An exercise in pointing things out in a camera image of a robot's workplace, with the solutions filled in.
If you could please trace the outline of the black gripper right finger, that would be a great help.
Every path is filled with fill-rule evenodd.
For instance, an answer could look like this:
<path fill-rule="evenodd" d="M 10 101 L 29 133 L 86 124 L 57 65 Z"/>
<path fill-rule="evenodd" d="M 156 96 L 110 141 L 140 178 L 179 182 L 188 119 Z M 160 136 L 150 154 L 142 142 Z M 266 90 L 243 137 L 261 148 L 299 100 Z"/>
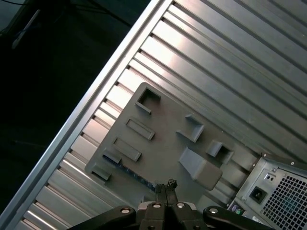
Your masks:
<path fill-rule="evenodd" d="M 218 206 L 209 206 L 203 211 L 198 211 L 187 202 L 178 201 L 176 187 L 176 180 L 168 180 L 167 204 L 170 207 L 172 225 L 178 225 L 180 230 L 265 230 L 267 228 L 266 225 Z"/>

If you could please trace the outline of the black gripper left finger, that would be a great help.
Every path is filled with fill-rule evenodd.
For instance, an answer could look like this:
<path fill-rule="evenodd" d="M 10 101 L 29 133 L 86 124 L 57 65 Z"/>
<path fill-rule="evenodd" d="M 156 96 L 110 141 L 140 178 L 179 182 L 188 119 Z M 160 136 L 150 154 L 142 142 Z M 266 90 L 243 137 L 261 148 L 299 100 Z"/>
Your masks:
<path fill-rule="evenodd" d="M 141 203 L 138 210 L 119 206 L 90 219 L 91 230 L 163 230 L 167 208 L 166 185 L 155 189 L 155 201 Z"/>

